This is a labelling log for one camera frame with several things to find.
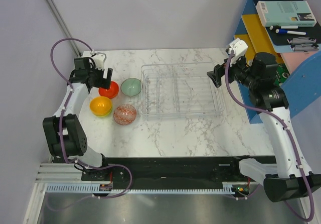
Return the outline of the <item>red patterned glass bowl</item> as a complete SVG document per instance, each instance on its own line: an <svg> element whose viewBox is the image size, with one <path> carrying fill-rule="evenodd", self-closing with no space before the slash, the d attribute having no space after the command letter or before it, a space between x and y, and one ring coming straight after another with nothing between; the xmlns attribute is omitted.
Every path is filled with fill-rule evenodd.
<svg viewBox="0 0 321 224"><path fill-rule="evenodd" d="M135 121L136 116L137 110L130 104L119 105L113 113L114 121L122 126L132 124Z"/></svg>

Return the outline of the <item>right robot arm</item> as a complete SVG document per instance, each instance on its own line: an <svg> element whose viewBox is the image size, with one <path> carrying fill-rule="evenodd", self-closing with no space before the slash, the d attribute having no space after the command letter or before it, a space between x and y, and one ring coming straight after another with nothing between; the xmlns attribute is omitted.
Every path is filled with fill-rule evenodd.
<svg viewBox="0 0 321 224"><path fill-rule="evenodd" d="M207 76L216 88L225 80L227 86L236 81L248 89L252 105L240 101L237 104L260 117L269 134L276 167L247 158L230 167L230 176L237 181L247 176L258 182L272 202L312 197L320 188L320 174L314 174L304 158L292 130L285 92L274 84L278 69L276 58L260 52L255 54L251 66L246 63L244 56L236 58L231 53L222 65L207 72Z"/></svg>

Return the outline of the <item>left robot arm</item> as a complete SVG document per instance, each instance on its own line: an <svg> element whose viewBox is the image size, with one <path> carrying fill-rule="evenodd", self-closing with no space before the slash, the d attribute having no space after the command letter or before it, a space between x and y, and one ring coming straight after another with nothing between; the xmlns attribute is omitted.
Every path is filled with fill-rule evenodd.
<svg viewBox="0 0 321 224"><path fill-rule="evenodd" d="M92 167L92 173L98 180L106 180L110 168L103 164L104 156L88 146L78 117L92 88L110 87L112 69L104 68L105 60L106 55L103 53L74 59L75 69L69 76L60 107L52 117L43 120L50 154L67 163L77 161Z"/></svg>

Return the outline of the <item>green ceramic bowl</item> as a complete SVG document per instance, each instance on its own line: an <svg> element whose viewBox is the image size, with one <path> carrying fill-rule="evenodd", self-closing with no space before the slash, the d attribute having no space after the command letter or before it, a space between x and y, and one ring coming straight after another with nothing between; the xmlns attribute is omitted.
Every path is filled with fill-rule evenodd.
<svg viewBox="0 0 321 224"><path fill-rule="evenodd" d="M121 84L120 89L126 96L136 96L141 92L141 81L137 78L128 78Z"/></svg>

